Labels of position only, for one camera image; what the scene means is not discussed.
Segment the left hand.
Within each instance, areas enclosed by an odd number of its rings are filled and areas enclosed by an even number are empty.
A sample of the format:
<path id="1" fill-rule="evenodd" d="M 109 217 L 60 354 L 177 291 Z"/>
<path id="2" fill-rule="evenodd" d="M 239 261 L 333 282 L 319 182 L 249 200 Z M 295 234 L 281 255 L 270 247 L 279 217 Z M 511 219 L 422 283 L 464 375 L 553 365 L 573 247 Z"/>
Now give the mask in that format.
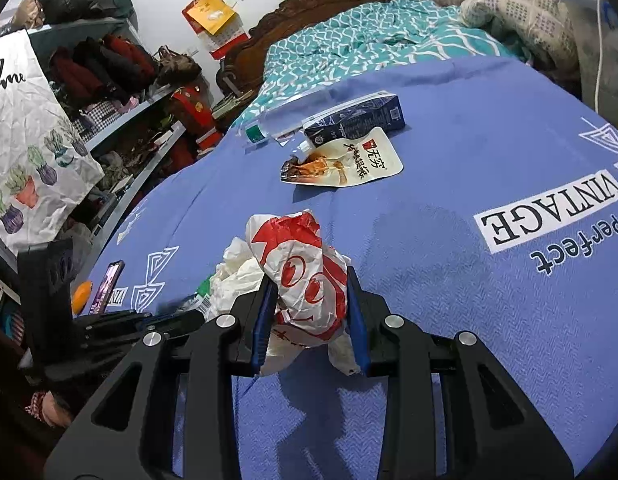
<path id="1" fill-rule="evenodd" d="M 47 426 L 65 429 L 72 422 L 71 414 L 58 404 L 51 391 L 38 391 L 32 394 L 29 404 L 24 410 Z"/>

